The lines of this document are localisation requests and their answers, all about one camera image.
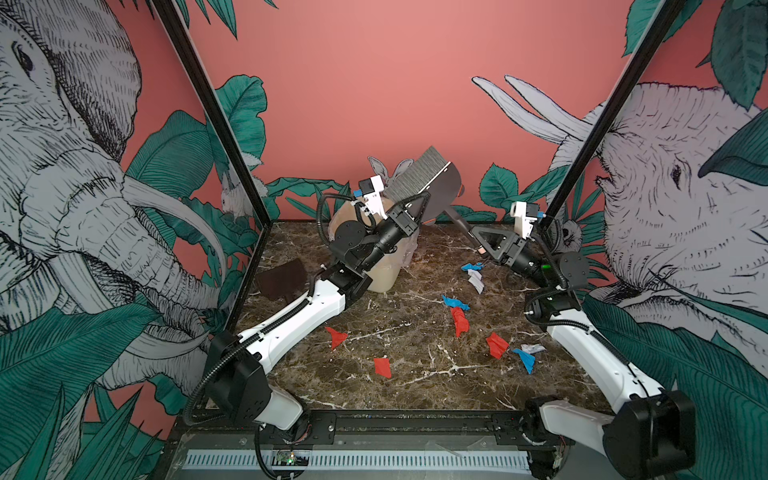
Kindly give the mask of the dark brown hand brush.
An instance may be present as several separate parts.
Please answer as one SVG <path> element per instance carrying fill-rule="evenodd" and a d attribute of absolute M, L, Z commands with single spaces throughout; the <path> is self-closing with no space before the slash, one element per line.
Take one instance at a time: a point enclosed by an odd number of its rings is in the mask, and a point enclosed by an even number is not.
<path fill-rule="evenodd" d="M 453 206 L 461 189 L 462 180 L 457 167 L 431 146 L 403 173 L 390 179 L 383 194 L 407 212 L 418 225 L 446 215 L 467 236 L 473 248 L 485 255 L 486 249 Z"/>

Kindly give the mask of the dark brown dustpan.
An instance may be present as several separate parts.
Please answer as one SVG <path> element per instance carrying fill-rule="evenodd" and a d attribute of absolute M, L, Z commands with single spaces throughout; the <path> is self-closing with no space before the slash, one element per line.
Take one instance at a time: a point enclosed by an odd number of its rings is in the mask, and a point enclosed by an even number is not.
<path fill-rule="evenodd" d="M 255 276 L 258 292 L 270 301 L 290 303 L 306 290 L 308 274 L 303 262 L 296 258 Z"/>

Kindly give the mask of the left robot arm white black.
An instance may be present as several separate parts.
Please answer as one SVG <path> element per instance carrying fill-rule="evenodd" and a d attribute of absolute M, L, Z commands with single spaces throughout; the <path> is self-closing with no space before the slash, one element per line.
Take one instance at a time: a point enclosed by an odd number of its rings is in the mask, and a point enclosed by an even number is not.
<path fill-rule="evenodd" d="M 223 331 L 214 337 L 201 381 L 183 409 L 184 423 L 207 423 L 194 415 L 207 397 L 218 408 L 214 420 L 270 425 L 297 442 L 307 429 L 308 415 L 294 396 L 269 385 L 268 374 L 296 344 L 365 293 L 372 268 L 416 232 L 428 202 L 428 195 L 414 195 L 395 203 L 379 222 L 349 220 L 332 236 L 321 229 L 333 264 L 316 271 L 307 292 L 266 321 L 241 334 Z"/>

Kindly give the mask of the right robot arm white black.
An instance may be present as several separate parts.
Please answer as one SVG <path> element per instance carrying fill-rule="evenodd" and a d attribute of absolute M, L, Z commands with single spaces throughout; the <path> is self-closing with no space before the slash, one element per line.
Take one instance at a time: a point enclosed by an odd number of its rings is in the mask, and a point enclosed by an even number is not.
<path fill-rule="evenodd" d="M 524 316 L 559 343 L 610 404 L 601 414 L 554 397 L 527 401 L 523 432 L 532 440 L 558 436 L 602 454 L 625 479 L 656 479 L 694 466 L 696 409 L 624 356 L 590 321 L 577 296 L 590 265 L 578 252 L 553 252 L 531 234 L 474 226 L 468 233 L 488 260 L 534 282 Z"/>

